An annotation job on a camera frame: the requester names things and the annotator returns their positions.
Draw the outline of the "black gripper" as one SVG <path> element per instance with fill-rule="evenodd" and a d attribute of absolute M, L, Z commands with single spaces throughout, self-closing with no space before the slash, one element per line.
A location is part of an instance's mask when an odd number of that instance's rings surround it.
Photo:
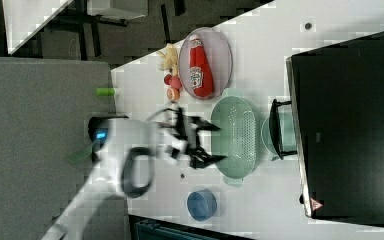
<path fill-rule="evenodd" d="M 175 113 L 177 118 L 174 129 L 179 138 L 187 142 L 185 153 L 190 157 L 190 167 L 204 169 L 225 159 L 223 155 L 210 155 L 206 151 L 200 150 L 200 140 L 197 133 L 198 128 L 205 131 L 219 131 L 220 127 L 201 117 L 185 115 L 182 107 L 178 107 Z"/>

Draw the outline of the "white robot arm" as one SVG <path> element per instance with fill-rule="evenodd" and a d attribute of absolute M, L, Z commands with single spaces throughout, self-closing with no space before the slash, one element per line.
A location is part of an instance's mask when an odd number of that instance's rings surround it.
<path fill-rule="evenodd" d="M 206 152 L 199 136 L 201 131 L 219 129 L 200 116 L 186 115 L 180 106 L 165 107 L 143 121 L 106 119 L 96 129 L 92 144 L 98 162 L 41 240 L 83 240 L 87 225 L 106 199 L 139 198 L 150 190 L 155 160 L 176 165 L 187 156 L 193 169 L 222 161 L 223 155 Z"/>

